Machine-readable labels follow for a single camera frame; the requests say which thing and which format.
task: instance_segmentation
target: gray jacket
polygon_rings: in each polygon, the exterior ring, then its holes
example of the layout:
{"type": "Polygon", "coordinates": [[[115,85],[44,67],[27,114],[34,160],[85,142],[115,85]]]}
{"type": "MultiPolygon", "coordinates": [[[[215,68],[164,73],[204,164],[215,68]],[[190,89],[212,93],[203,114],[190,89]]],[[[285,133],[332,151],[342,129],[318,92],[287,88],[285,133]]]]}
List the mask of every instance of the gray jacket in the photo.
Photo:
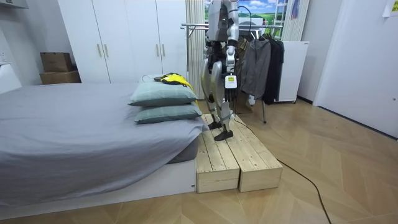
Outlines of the gray jacket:
{"type": "Polygon", "coordinates": [[[271,45],[268,40],[252,40],[244,54],[241,90],[260,99],[266,90],[271,45]]]}

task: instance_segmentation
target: white wardrobe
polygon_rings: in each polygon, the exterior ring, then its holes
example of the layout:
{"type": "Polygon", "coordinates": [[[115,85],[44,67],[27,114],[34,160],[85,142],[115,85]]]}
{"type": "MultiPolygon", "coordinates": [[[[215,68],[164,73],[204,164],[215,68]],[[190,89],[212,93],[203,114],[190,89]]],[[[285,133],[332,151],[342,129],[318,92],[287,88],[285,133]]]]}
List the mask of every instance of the white wardrobe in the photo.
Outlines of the white wardrobe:
{"type": "Polygon", "coordinates": [[[187,76],[185,0],[58,0],[83,83],[187,76]]]}

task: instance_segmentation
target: wall outlet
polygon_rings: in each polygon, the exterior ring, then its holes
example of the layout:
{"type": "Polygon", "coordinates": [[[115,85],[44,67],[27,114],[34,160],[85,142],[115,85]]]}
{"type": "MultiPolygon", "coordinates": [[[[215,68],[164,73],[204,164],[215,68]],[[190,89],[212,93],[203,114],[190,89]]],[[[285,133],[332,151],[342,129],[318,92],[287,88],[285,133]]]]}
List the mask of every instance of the wall outlet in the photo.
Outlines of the wall outlet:
{"type": "Polygon", "coordinates": [[[5,52],[1,52],[0,57],[2,62],[7,62],[7,57],[5,52]]]}

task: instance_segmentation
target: brown box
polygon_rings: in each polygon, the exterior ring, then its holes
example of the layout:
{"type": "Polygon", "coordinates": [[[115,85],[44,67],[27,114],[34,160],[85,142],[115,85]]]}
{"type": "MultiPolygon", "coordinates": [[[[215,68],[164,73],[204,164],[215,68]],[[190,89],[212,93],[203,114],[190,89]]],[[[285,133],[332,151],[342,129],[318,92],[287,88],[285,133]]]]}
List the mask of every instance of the brown box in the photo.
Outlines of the brown box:
{"type": "Polygon", "coordinates": [[[42,52],[44,72],[70,72],[73,71],[69,53],[42,52]]]}
{"type": "Polygon", "coordinates": [[[45,72],[40,74],[43,85],[60,83],[81,83],[78,71],[45,72]]]}

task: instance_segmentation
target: parquet floor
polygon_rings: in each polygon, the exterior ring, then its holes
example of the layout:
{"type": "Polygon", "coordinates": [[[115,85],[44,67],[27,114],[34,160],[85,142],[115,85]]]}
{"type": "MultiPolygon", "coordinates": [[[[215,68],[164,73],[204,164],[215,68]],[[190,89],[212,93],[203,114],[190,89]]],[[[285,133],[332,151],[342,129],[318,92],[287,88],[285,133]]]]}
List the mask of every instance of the parquet floor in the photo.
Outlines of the parquet floor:
{"type": "MultiPolygon", "coordinates": [[[[206,107],[200,102],[201,109],[206,107]]],[[[398,142],[298,101],[239,117],[276,158],[312,179],[333,223],[398,223],[398,142]]],[[[6,220],[29,223],[327,223],[313,186],[287,167],[277,189],[181,194],[6,220]]]]}

